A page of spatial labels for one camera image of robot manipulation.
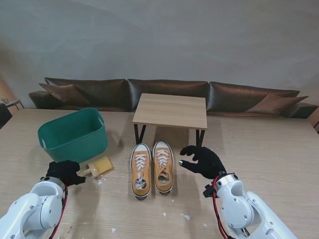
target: canvas shoe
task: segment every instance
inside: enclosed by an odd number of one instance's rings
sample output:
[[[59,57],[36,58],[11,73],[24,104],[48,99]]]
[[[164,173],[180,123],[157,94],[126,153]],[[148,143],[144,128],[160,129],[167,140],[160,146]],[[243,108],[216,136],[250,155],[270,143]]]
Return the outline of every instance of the canvas shoe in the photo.
[[[131,155],[132,190],[139,200],[145,199],[150,193],[150,166],[149,148],[143,143],[136,145]]]
[[[158,141],[153,148],[155,184],[157,190],[168,195],[173,188],[173,153],[164,141]]]

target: wooden brush handle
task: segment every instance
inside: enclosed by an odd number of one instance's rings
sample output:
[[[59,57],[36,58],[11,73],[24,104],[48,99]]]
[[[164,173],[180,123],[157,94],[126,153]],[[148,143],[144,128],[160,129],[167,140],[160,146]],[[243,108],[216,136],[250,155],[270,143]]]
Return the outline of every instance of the wooden brush handle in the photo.
[[[91,173],[91,169],[87,169],[78,173],[79,176],[85,177],[86,175]]]

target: scrub brush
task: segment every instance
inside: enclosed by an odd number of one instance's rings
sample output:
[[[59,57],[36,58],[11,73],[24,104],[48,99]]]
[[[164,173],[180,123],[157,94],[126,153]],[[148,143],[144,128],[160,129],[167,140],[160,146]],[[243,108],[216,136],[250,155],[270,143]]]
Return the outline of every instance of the scrub brush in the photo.
[[[110,160],[106,156],[89,163],[88,166],[89,169],[79,172],[79,176],[84,177],[88,174],[92,174],[93,177],[97,178],[101,173],[104,173],[113,167]]]

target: chair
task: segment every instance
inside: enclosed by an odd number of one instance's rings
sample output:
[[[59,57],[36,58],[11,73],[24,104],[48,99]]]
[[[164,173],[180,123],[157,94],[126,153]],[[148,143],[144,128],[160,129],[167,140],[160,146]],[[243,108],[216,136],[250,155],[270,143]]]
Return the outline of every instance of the chair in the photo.
[[[0,104],[0,128],[11,119],[12,115],[5,104]]]

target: green plastic basket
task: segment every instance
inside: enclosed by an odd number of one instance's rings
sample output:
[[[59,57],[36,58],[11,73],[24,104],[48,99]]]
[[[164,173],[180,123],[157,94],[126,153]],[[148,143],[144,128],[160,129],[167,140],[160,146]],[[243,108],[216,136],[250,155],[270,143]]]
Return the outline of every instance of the green plastic basket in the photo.
[[[81,163],[108,146],[103,118],[94,108],[49,121],[39,128],[38,136],[41,147],[55,162]]]

